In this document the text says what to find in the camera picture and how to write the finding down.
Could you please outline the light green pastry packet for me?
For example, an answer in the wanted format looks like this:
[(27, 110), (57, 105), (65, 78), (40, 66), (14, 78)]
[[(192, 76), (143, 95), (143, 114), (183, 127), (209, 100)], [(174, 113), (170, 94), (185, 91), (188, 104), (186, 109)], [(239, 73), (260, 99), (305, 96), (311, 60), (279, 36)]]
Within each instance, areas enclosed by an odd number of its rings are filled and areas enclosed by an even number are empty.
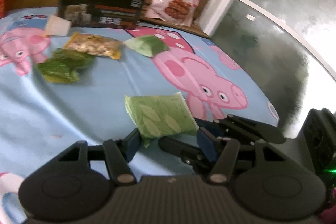
[(154, 57), (161, 52), (169, 50), (169, 47), (161, 39), (153, 35), (131, 38), (124, 41), (123, 44), (146, 57)]

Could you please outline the Peppa Pig bed sheet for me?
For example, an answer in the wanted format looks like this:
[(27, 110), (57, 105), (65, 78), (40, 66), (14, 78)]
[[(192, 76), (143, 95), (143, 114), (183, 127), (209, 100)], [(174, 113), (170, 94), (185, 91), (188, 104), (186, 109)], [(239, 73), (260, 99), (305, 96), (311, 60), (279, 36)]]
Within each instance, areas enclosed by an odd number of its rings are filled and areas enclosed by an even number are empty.
[[(152, 59), (122, 47), (120, 60), (96, 57), (73, 84), (46, 82), (34, 66), (32, 55), (14, 50), (20, 36), (43, 36), (55, 7), (24, 9), (1, 19), (1, 223), (26, 220), (18, 201), (18, 188), (25, 177), (79, 140), (100, 145), (106, 139), (123, 139), (135, 126), (126, 112), (125, 96), (166, 96), (179, 92), (158, 70)], [(173, 49), (192, 53), (214, 69), (217, 76), (238, 86), (235, 93), (244, 109), (220, 107), (233, 114), (278, 124), (279, 116), (266, 95), (239, 65), (209, 39), (151, 24), (141, 23), (130, 33), (120, 29), (72, 28), (74, 32), (107, 36), (125, 41), (131, 34), (155, 35)], [(144, 174), (188, 174), (193, 171), (181, 160), (166, 155), (156, 144), (136, 153), (131, 169)]]

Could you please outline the yellow nut snack packet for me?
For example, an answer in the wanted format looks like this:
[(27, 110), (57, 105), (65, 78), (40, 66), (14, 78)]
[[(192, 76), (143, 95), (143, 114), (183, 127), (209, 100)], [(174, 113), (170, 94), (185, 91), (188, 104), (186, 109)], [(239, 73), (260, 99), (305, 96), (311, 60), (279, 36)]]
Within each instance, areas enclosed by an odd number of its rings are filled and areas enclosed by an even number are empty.
[(93, 56), (109, 57), (118, 60), (121, 57), (121, 45), (121, 41), (113, 38), (75, 32), (63, 48)]

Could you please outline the green candy bag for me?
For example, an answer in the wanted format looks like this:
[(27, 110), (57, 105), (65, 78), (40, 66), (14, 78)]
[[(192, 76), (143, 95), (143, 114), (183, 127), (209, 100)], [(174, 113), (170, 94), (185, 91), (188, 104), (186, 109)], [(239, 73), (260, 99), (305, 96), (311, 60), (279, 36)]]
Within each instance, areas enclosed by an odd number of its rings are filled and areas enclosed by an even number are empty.
[(52, 56), (36, 65), (49, 83), (72, 84), (79, 80), (79, 71), (87, 68), (95, 59), (93, 55), (58, 48)]

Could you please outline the black cardboard storage box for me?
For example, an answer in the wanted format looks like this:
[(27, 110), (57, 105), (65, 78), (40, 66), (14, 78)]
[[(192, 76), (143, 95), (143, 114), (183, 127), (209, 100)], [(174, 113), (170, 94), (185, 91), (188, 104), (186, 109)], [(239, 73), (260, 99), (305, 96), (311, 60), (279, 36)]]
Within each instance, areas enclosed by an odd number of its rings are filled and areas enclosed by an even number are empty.
[(145, 0), (59, 0), (57, 16), (73, 27), (134, 29)]

